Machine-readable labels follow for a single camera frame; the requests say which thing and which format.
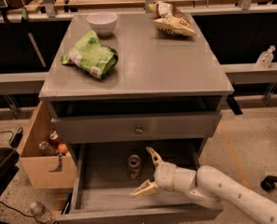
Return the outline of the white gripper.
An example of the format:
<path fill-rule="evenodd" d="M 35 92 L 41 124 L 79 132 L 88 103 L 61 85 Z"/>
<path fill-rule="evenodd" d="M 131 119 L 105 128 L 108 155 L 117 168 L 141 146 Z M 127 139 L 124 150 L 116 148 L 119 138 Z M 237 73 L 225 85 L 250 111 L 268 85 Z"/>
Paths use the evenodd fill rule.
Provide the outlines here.
<path fill-rule="evenodd" d="M 163 162 L 159 153 L 152 147 L 147 147 L 152 162 L 156 168 L 154 173 L 155 182 L 147 179 L 137 189 L 130 193 L 133 198 L 152 195 L 157 192 L 158 187 L 165 191 L 177 191 L 186 193 L 196 188 L 196 172 L 194 170 L 181 168 L 169 162 Z"/>

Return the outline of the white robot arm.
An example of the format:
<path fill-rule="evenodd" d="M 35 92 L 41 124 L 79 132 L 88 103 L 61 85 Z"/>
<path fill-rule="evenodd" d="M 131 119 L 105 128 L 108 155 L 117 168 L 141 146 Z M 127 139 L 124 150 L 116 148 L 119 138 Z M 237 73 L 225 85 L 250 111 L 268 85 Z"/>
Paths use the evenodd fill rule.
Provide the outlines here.
<path fill-rule="evenodd" d="M 277 203 L 239 184 L 212 166 L 203 165 L 197 171 L 178 167 L 164 161 L 152 148 L 147 147 L 154 171 L 154 181 L 147 179 L 130 196 L 152 195 L 158 190 L 178 192 L 190 201 L 206 208 L 215 208 L 224 200 L 256 224 L 277 224 Z"/>

